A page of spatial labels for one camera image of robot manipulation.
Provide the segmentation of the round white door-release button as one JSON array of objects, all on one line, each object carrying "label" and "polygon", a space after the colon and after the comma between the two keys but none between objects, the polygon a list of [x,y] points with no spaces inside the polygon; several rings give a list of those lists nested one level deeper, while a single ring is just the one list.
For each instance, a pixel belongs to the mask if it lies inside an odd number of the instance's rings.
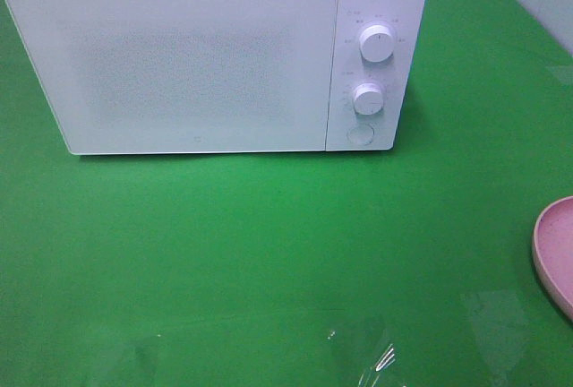
[{"label": "round white door-release button", "polygon": [[374,139],[374,129],[367,124],[360,124],[347,132],[347,139],[357,146],[366,146],[372,143]]}]

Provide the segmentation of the upper white microwave knob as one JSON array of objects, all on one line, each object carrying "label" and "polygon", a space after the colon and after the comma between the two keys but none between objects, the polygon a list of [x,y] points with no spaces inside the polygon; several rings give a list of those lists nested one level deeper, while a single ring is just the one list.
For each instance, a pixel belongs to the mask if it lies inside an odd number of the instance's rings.
[{"label": "upper white microwave knob", "polygon": [[361,56],[371,63],[383,62],[392,56],[396,42],[396,32],[388,24],[369,25],[359,35]]}]

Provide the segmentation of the lower white microwave knob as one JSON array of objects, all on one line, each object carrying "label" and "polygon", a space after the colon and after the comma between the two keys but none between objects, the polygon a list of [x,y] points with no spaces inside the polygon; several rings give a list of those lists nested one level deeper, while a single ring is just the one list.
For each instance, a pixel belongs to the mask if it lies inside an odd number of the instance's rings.
[{"label": "lower white microwave knob", "polygon": [[353,91],[353,108],[357,115],[371,116],[382,111],[385,97],[382,87],[373,82],[362,83]]}]

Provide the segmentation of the pink round plate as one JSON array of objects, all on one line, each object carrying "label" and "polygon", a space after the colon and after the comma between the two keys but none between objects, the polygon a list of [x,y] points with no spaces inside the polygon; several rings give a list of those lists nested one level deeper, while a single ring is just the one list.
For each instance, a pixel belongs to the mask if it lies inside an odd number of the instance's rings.
[{"label": "pink round plate", "polygon": [[552,202],[537,217],[532,257],[545,291],[572,321],[572,196]]}]

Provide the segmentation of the white microwave door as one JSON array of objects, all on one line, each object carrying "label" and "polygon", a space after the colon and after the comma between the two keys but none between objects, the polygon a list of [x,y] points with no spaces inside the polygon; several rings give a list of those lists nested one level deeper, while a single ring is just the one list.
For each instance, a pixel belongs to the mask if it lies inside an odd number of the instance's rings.
[{"label": "white microwave door", "polygon": [[321,151],[337,0],[6,0],[73,154]]}]

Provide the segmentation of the white microwave knob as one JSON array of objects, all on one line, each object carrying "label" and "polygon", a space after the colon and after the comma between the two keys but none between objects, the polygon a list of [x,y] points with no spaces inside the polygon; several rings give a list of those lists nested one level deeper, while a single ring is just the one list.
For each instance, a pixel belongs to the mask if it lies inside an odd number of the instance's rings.
[{"label": "white microwave knob", "polygon": [[369,25],[359,35],[361,56],[371,63],[383,62],[392,56],[396,42],[396,32],[388,24]]},{"label": "white microwave knob", "polygon": [[373,82],[362,83],[353,91],[353,108],[357,115],[371,116],[382,111],[385,97],[382,87]]}]

